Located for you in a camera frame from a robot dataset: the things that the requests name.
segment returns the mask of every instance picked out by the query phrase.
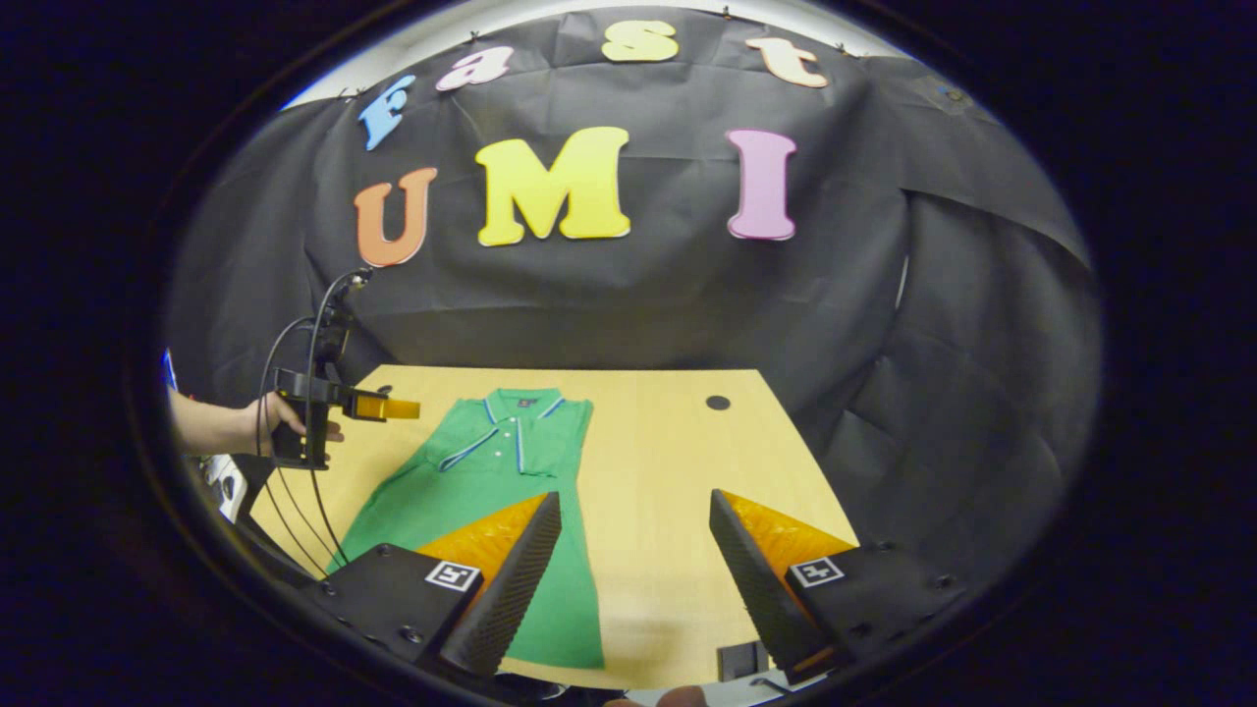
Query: black backdrop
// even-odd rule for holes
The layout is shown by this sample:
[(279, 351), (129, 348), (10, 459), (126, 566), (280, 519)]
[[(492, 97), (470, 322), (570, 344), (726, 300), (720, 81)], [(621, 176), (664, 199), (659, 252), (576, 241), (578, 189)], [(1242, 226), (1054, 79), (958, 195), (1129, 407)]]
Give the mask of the black backdrop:
[[(1035, 567), (1038, 590), (874, 702), (1241, 702), (1251, 687), (1234, 600), (1251, 513), (1236, 489), (1251, 468), (1252, 406), (1238, 293), (1251, 263), (1229, 239), (1251, 223), (1238, 189), (1251, 13), (889, 5), (972, 63), (885, 18), (881, 28), (973, 77), (1061, 180), (1094, 239), (1112, 350), (1109, 404), (1071, 523), (1053, 536), (1052, 564)], [(215, 589), (136, 474), (117, 387), (121, 293), (136, 281), (157, 292), (170, 245), (142, 234), (165, 190), (261, 77), (362, 6), (65, 8), (9, 14), (20, 39), (8, 35), (8, 69), (21, 70), (15, 104), (26, 107), (9, 116), (20, 175), (10, 226), (29, 235), (13, 239), (24, 259), (6, 279), (20, 335), (10, 410), (29, 428), (8, 440), (18, 491), (5, 581), (18, 593), (4, 689), (16, 703), (371, 699)]]
[[(671, 24), (680, 53), (608, 62), (603, 33), (630, 19)], [(830, 84), (768, 73), (745, 45), (759, 36), (812, 52), (810, 70)], [(514, 48), (507, 74), (432, 88), (458, 59), (503, 45)], [(402, 120), (368, 152), (358, 114), (403, 75), (415, 83)], [(357, 98), (298, 106), (230, 161), (187, 229), (167, 317), (181, 387), (229, 405), (255, 398), (275, 333), (363, 264), (354, 195), (436, 167), (419, 254), (353, 301), (351, 381), (382, 362), (758, 369), (861, 540), (911, 546), (977, 589), (1042, 532), (1076, 472), (1101, 335), (1063, 203), (991, 113), (940, 94), (949, 86), (914, 60), (650, 8), (529, 21)], [(549, 165), (592, 126), (630, 135), (618, 198), (631, 233), (480, 245), (476, 152), (523, 138)], [(798, 146), (789, 240), (727, 230), (739, 174), (724, 136), (738, 128)], [(385, 230), (396, 237), (392, 196)]]

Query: pink letter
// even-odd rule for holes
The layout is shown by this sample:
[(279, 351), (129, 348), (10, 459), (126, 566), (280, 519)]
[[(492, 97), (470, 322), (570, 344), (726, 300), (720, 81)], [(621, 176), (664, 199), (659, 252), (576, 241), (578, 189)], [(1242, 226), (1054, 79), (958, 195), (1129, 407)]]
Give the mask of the pink letter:
[(725, 138), (742, 155), (742, 200), (729, 233), (758, 240), (794, 235), (794, 221), (786, 218), (786, 157), (794, 153), (794, 141), (763, 130), (730, 130)]

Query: yellow letter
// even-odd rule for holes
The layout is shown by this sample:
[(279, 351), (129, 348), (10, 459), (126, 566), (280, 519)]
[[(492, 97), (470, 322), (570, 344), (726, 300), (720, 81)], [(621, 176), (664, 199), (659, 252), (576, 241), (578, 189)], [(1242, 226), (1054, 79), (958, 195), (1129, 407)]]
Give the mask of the yellow letter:
[(385, 237), (385, 196), (392, 191), (388, 184), (368, 186), (353, 199), (358, 208), (358, 254), (370, 265), (387, 268), (410, 260), (424, 244), (427, 233), (427, 185), (436, 179), (434, 167), (415, 170), (397, 180), (406, 192), (406, 221), (401, 237)]
[(616, 174), (620, 147), (628, 132), (618, 127), (587, 127), (567, 138), (549, 171), (523, 140), (504, 140), (483, 147), (475, 161), (484, 165), (485, 223), (480, 245), (510, 245), (524, 239), (512, 203), (537, 238), (554, 228), (559, 206), (568, 200), (558, 230), (567, 238), (620, 238), (628, 233), (628, 216), (620, 213)]
[(762, 39), (748, 39), (747, 47), (759, 49), (764, 55), (764, 65), (777, 78), (806, 86), (808, 88), (823, 88), (830, 86), (830, 79), (821, 74), (810, 74), (803, 68), (803, 59), (816, 60), (816, 54), (806, 49), (796, 49), (788, 39), (766, 36)]
[(612, 62), (662, 62), (681, 50), (667, 39), (674, 34), (672, 25), (659, 20), (625, 20), (607, 28), (602, 53)]

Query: hand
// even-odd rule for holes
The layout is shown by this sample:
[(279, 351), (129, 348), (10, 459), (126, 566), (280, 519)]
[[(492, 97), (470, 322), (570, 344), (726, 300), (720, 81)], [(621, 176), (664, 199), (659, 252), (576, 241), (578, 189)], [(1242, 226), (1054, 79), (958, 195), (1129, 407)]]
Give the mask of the hand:
[[(603, 707), (646, 707), (632, 699), (612, 699)], [(678, 687), (664, 693), (655, 707), (706, 707), (703, 688), (695, 684)]]
[[(258, 406), (261, 405), (261, 419), (258, 419)], [(303, 423), (300, 415), (293, 410), (278, 392), (272, 390), (266, 395), (249, 404), (248, 408), (241, 410), (245, 429), (249, 430), (249, 453), (256, 453), (256, 438), (254, 435), (260, 435), (261, 438), (261, 454), (263, 457), (269, 457), (272, 453), (270, 445), (270, 433), (280, 425), (280, 423), (287, 424), (293, 431), (299, 435), (305, 435), (305, 424)], [(344, 442), (344, 435), (341, 434), (341, 425), (328, 420), (327, 423), (327, 440), (328, 442)], [(324, 454), (327, 459), (331, 459), (331, 454)]]

